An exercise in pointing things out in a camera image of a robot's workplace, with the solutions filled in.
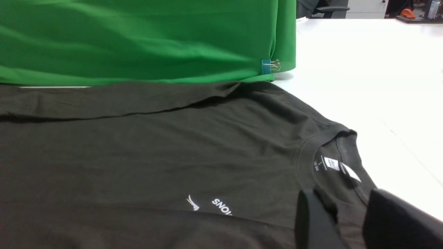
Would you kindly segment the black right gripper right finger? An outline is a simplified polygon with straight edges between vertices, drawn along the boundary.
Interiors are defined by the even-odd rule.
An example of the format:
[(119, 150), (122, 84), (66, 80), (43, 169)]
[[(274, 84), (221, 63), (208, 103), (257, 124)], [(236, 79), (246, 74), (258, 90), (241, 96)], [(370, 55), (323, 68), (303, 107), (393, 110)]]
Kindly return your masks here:
[(364, 218), (367, 249), (441, 249), (442, 221), (382, 189), (370, 193)]

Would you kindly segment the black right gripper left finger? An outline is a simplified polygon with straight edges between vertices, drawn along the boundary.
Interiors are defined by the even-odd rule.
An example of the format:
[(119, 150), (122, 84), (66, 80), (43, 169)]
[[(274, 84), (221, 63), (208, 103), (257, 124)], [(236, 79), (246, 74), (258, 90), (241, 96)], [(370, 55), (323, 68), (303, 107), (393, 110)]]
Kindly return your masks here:
[(338, 207), (322, 189), (298, 194), (295, 242), (297, 249), (345, 249), (338, 229)]

